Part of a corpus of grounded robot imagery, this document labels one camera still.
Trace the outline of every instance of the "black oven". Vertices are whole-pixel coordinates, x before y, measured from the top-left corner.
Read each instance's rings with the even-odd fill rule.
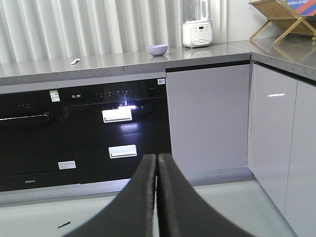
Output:
[[[130,178],[143,154],[171,152],[165,79],[60,94],[81,183]]]
[[[78,183],[57,90],[0,95],[0,191]]]
[[[165,79],[0,94],[0,191],[126,179],[170,152]]]

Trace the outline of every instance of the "gray countertop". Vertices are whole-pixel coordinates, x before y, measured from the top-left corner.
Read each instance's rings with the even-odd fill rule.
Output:
[[[203,48],[170,48],[163,56],[152,57],[148,52],[133,52],[35,62],[0,64],[0,85],[14,85],[69,79],[97,78],[170,68],[258,61],[299,76],[316,80],[316,44],[310,37],[287,37],[279,45],[275,39],[256,39],[213,44]]]

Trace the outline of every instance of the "floor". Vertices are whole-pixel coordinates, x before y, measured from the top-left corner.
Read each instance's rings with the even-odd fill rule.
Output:
[[[258,237],[294,237],[256,181],[195,187],[216,210]],[[115,196],[0,205],[0,236],[59,237],[89,220]],[[67,222],[71,224],[58,228]],[[154,218],[154,236],[158,220]]]

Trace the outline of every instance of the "glossy cabinet door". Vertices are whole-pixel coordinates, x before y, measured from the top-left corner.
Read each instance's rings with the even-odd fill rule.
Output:
[[[285,217],[299,237],[316,236],[316,87],[298,82]]]
[[[284,214],[297,81],[253,66],[249,167]]]
[[[182,172],[246,167],[249,65],[167,73],[166,86]]]

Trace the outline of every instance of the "purple bowl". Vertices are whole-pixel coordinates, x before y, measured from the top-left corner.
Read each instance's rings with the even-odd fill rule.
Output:
[[[147,47],[148,52],[152,56],[161,56],[167,52],[167,49],[168,49],[167,44],[151,45]]]

